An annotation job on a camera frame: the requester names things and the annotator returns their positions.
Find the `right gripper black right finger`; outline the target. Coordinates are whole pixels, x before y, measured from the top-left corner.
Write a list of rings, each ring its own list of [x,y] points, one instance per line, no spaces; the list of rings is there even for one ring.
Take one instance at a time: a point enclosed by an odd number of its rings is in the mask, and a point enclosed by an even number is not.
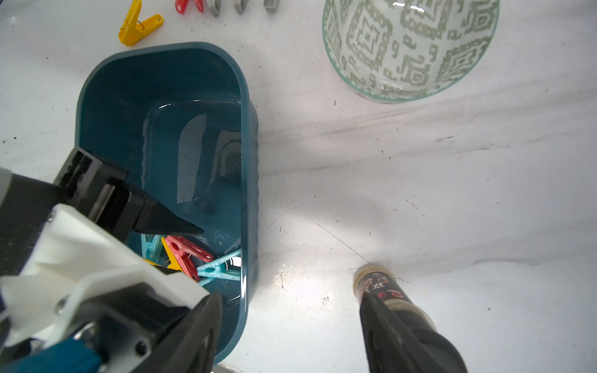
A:
[[[454,345],[410,311],[367,294],[359,309],[371,372],[467,372]]]

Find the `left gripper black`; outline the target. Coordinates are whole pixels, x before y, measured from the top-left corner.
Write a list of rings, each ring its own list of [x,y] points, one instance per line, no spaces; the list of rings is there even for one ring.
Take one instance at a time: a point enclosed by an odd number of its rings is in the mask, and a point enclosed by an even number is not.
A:
[[[204,230],[174,214],[127,181],[122,166],[75,148],[56,179],[46,182],[1,169],[1,273],[18,275],[42,231],[71,211],[102,233],[125,242],[132,233],[198,236]]]

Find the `teal plastic storage box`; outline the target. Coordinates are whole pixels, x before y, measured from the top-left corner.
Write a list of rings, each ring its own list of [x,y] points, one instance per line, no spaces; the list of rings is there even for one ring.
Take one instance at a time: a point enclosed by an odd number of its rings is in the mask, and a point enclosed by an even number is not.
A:
[[[77,105],[77,146],[122,166],[130,183],[201,227],[202,249],[239,251],[239,281],[207,286],[223,301],[216,362],[238,344],[256,288],[258,127],[241,68],[205,42],[112,55]]]

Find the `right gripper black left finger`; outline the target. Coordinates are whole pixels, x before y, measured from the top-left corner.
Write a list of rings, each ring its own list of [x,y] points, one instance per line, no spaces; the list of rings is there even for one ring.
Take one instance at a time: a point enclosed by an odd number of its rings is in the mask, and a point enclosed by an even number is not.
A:
[[[222,326],[222,296],[203,298],[169,332],[135,372],[210,372]]]

